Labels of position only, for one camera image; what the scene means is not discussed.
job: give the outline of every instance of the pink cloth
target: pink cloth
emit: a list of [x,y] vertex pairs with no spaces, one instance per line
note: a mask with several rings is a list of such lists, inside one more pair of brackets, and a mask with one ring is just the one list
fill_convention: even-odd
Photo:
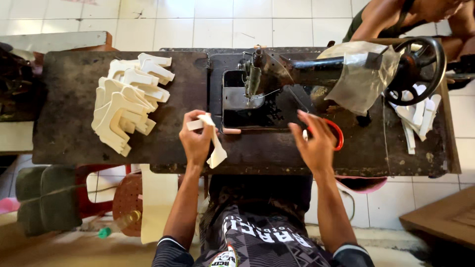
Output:
[[336,181],[345,188],[360,194],[367,194],[378,190],[388,181],[388,177],[360,177],[335,175]]
[[0,214],[17,211],[20,202],[16,198],[4,198],[0,200]]

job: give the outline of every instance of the man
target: man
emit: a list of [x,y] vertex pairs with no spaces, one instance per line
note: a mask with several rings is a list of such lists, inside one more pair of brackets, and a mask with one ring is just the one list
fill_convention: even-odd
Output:
[[442,36],[450,61],[475,54],[473,0],[372,0],[358,14],[343,42],[368,38],[398,38],[413,28],[448,19],[452,36]]
[[289,127],[318,185],[318,221],[326,251],[305,230],[303,212],[310,202],[311,178],[256,176],[246,181],[251,183],[240,184],[246,175],[213,176],[210,205],[200,222],[201,256],[194,262],[188,249],[195,230],[198,179],[217,131],[209,125],[201,134],[188,131],[186,123],[200,114],[205,112],[195,110],[183,119],[180,139],[188,164],[153,267],[373,266],[368,252],[357,245],[333,176],[336,139],[323,119],[300,110],[298,117],[310,127],[313,138],[305,141],[298,125]]

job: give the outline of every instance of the dark wooden worktable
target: dark wooden worktable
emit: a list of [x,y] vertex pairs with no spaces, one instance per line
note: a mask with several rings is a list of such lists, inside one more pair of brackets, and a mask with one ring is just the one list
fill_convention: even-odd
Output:
[[[273,48],[291,59],[313,59],[326,48]],[[173,57],[175,80],[164,88],[171,93],[168,103],[150,114],[157,122],[149,136],[134,133],[127,158],[99,141],[91,129],[97,80],[107,75],[115,57],[134,59],[139,52],[54,52],[45,57],[45,83],[48,99],[34,134],[33,162],[50,164],[150,163],[161,173],[184,173],[186,157],[178,139],[182,116],[199,108],[211,112],[221,126],[221,83],[225,70],[237,68],[243,51],[253,49],[182,48],[147,52]],[[360,126],[356,115],[346,110],[328,112],[331,101],[312,110],[337,123],[345,142],[335,153],[334,168],[339,175],[379,177],[386,175],[441,176],[459,172],[447,88],[440,86],[443,103],[434,120],[434,129],[421,142],[416,137],[416,155],[407,153],[401,120],[382,97],[369,110],[371,123]],[[310,104],[310,99],[301,100]],[[299,108],[296,101],[293,110]],[[245,131],[241,135],[220,137],[228,158],[208,173],[221,174],[309,174],[287,130]]]

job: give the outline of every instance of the black sewing machine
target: black sewing machine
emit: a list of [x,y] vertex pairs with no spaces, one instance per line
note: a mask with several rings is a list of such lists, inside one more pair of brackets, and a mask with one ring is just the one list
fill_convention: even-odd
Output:
[[[420,45],[420,48],[413,51],[413,44]],[[442,46],[430,37],[412,38],[395,47],[394,51],[401,52],[403,49],[405,51],[399,60],[396,75],[384,90],[384,95],[396,105],[413,105],[436,90],[445,73],[446,58]],[[365,67],[379,69],[384,52],[370,52]],[[426,77],[422,69],[434,62],[436,66],[432,77]],[[302,106],[307,111],[318,114],[318,104],[309,97],[312,87],[324,86],[327,91],[320,96],[328,94],[328,90],[335,86],[342,74],[343,63],[343,56],[290,60],[267,48],[258,47],[254,53],[245,52],[238,70],[223,74],[224,126],[286,128],[287,123],[295,119],[287,119],[282,111],[294,112]],[[412,87],[419,82],[427,86],[421,94]],[[406,90],[413,94],[413,99],[402,100],[402,92]]]

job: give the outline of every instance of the red rubber band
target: red rubber band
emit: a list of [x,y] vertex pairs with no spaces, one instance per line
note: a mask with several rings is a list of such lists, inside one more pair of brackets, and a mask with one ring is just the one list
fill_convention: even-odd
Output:
[[331,127],[333,127],[336,132],[338,133],[338,144],[335,148],[333,148],[333,151],[339,151],[340,149],[342,149],[343,147],[343,141],[344,141],[344,137],[343,137],[343,132],[342,130],[338,127],[338,125],[336,125],[336,123],[332,122],[331,120],[328,120],[328,119],[325,119],[325,118],[322,118],[325,120],[325,122],[327,124],[329,124]]

